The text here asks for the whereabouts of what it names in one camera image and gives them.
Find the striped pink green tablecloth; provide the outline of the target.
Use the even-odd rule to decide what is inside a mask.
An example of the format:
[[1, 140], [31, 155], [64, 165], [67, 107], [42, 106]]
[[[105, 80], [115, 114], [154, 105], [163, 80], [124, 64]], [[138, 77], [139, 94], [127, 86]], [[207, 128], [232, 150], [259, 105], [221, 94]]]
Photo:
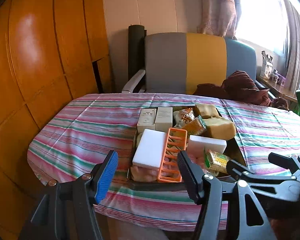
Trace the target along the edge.
[[271, 152], [300, 156], [300, 116], [277, 108], [194, 95], [89, 94], [71, 101], [33, 139], [27, 160], [46, 184], [75, 180], [101, 163], [109, 151], [119, 164], [106, 198], [95, 211], [110, 218], [167, 231], [193, 231], [200, 207], [185, 191], [145, 192], [128, 187], [133, 139], [143, 108], [214, 105], [236, 126], [235, 140], [247, 167], [284, 176], [268, 161]]

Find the black rolled mat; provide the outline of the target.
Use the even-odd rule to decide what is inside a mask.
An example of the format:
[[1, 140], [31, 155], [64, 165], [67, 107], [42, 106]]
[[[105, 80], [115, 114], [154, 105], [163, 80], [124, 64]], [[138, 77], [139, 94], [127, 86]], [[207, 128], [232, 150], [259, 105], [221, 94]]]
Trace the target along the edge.
[[143, 25], [128, 27], [128, 79], [145, 67], [145, 37], [147, 30]]

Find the plain cream box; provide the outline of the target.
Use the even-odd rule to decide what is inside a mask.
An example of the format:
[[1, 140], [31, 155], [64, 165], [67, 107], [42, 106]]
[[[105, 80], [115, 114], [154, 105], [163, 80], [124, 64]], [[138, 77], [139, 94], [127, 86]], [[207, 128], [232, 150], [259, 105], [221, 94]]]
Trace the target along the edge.
[[154, 124], [156, 131], [167, 132], [173, 125], [173, 108], [158, 107]]

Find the orange white snack bag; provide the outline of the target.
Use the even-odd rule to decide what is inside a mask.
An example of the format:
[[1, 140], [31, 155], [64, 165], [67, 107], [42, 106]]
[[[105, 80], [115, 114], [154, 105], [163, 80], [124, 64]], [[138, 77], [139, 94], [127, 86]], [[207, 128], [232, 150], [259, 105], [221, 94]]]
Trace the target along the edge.
[[173, 112], [173, 117], [175, 120], [176, 128], [182, 128], [186, 124], [190, 123], [195, 119], [194, 112], [192, 108], [185, 108]]

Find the yellow sponge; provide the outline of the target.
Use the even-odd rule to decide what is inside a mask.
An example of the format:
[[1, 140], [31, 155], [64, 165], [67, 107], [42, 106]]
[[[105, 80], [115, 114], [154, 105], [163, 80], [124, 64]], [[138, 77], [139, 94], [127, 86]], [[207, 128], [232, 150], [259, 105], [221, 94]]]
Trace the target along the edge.
[[231, 140], [236, 135], [235, 124], [223, 117], [204, 119], [206, 132], [204, 135], [209, 138]]
[[201, 116], [203, 119], [221, 117], [217, 111], [217, 108], [212, 104], [197, 103], [195, 104], [193, 111], [195, 115]]

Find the dark red blanket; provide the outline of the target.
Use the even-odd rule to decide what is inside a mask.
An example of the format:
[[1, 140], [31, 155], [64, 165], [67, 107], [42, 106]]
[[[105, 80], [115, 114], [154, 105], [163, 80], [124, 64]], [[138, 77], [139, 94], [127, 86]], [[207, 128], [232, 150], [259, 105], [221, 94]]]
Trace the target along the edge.
[[212, 83], [197, 85], [194, 95], [289, 110], [286, 99], [282, 97], [271, 99], [268, 92], [266, 88], [258, 88], [246, 72], [237, 70], [220, 86]]

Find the metal tray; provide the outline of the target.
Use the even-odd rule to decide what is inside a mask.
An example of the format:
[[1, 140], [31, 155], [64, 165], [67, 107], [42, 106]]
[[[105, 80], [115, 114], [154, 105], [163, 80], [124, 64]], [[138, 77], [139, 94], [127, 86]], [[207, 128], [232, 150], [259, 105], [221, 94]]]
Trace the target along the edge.
[[[192, 108], [193, 106], [173, 106], [173, 111], [179, 111], [185, 108]], [[136, 152], [136, 141], [138, 137], [138, 131], [136, 130], [133, 138], [133, 146], [132, 146], [132, 157], [130, 159], [130, 165], [132, 166], [132, 159]], [[235, 159], [235, 161], [239, 162], [240, 164], [246, 166], [246, 163], [243, 159], [242, 153], [239, 149], [238, 143], [235, 138], [227, 141], [227, 146], [225, 148], [224, 154], [229, 156], [231, 159]], [[127, 171], [127, 181], [128, 181], [128, 188], [136, 191], [185, 191], [186, 187], [185, 184], [182, 182], [180, 183], [165, 183], [165, 182], [138, 182], [132, 179], [132, 174], [130, 172], [130, 168]], [[219, 180], [226, 181], [226, 182], [234, 182], [234, 179], [230, 178], [229, 175], [221, 173], [217, 176]]]

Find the orange wooden wardrobe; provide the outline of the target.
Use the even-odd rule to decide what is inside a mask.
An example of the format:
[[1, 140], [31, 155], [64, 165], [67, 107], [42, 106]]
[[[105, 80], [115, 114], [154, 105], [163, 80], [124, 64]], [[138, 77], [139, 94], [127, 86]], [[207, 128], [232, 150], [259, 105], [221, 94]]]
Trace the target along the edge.
[[17, 239], [43, 187], [27, 162], [32, 139], [72, 99], [112, 89], [103, 0], [1, 4], [2, 239]]

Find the cream box with plant print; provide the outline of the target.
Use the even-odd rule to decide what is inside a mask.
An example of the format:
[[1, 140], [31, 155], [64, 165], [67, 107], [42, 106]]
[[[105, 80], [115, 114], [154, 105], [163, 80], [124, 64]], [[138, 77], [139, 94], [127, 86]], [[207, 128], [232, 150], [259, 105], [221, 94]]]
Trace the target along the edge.
[[137, 132], [143, 133], [145, 129], [155, 130], [155, 118], [157, 110], [155, 108], [144, 108], [141, 110], [138, 123]]

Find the green yellow small carton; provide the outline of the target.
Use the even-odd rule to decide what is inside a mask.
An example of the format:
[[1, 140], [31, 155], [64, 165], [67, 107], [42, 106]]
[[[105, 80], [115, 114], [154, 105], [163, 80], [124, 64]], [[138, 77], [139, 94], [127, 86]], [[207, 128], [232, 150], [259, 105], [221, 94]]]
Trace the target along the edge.
[[182, 150], [181, 146], [173, 144], [175, 142], [178, 142], [178, 141], [175, 141], [174, 139], [168, 138], [167, 150], [166, 150], [167, 154], [177, 156], [178, 153]]

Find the green yellow cracker pack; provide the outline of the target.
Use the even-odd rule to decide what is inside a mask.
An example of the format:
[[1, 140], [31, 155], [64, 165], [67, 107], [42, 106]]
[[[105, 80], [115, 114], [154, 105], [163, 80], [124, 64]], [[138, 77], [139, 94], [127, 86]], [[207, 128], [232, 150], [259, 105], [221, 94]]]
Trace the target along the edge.
[[206, 123], [200, 115], [185, 126], [183, 126], [182, 129], [187, 131], [188, 137], [191, 135], [202, 135], [207, 130]]

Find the orange plastic basket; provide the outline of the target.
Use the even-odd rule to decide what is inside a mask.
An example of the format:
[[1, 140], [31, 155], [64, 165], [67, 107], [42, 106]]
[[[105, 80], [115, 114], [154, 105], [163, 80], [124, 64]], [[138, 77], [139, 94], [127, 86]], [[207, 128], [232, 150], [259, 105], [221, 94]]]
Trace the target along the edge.
[[157, 181], [162, 183], [180, 183], [182, 177], [178, 168], [177, 155], [186, 150], [187, 130], [170, 127], [159, 167]]

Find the clear pink plastic clip box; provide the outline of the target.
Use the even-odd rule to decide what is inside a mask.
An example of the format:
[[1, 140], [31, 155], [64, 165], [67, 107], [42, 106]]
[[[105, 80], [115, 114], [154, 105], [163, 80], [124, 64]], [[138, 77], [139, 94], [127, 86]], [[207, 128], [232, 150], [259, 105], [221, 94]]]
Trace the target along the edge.
[[205, 151], [203, 147], [199, 148], [187, 148], [186, 150], [190, 159], [201, 168], [206, 168], [205, 165]]

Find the white box on windowsill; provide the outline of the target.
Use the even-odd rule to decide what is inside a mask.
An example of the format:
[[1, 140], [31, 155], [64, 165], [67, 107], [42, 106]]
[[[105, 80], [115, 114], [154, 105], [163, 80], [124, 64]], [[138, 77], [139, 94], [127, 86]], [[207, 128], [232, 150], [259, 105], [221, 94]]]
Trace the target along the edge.
[[262, 54], [262, 67], [260, 71], [260, 77], [264, 79], [270, 79], [271, 74], [273, 72], [273, 57], [271, 55], [266, 54], [266, 52], [263, 50], [261, 51]]

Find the white foam block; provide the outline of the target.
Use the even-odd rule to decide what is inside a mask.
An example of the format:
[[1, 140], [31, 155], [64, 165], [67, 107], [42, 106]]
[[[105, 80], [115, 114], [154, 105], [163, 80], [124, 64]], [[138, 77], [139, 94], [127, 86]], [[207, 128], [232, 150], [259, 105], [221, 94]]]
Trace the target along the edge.
[[166, 138], [165, 132], [145, 129], [136, 148], [133, 165], [158, 171], [166, 147]]
[[224, 151], [227, 147], [227, 142], [226, 142], [226, 140], [221, 140], [221, 139], [214, 139], [214, 138], [191, 135], [189, 137], [189, 142], [188, 142], [187, 148], [188, 147], [189, 148], [203, 147], [204, 151], [212, 150], [212, 151], [216, 151], [218, 153], [224, 153]]

